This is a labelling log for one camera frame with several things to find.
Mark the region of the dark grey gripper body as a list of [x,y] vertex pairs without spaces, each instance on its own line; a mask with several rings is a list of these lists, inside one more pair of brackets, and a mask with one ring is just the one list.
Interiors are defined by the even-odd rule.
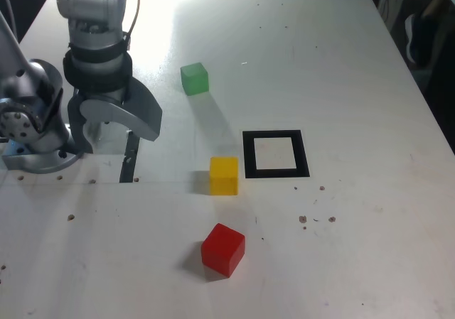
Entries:
[[86,99],[99,99],[111,103],[123,103],[127,97],[127,87],[120,87],[115,90],[93,87],[74,88],[72,102],[83,102]]

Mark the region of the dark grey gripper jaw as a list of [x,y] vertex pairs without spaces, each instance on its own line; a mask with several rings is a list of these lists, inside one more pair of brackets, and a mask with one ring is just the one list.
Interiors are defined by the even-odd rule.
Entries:
[[93,153],[92,144],[85,138],[84,125],[87,120],[80,112],[80,106],[85,101],[81,94],[75,94],[68,102],[68,117],[70,130],[77,150],[83,153]]

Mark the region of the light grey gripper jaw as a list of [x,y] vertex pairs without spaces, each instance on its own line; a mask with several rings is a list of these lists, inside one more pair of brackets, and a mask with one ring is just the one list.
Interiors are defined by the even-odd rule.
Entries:
[[159,137],[163,114],[153,94],[134,77],[129,81],[122,103],[93,97],[82,102],[80,113],[91,122],[121,124],[147,141]]

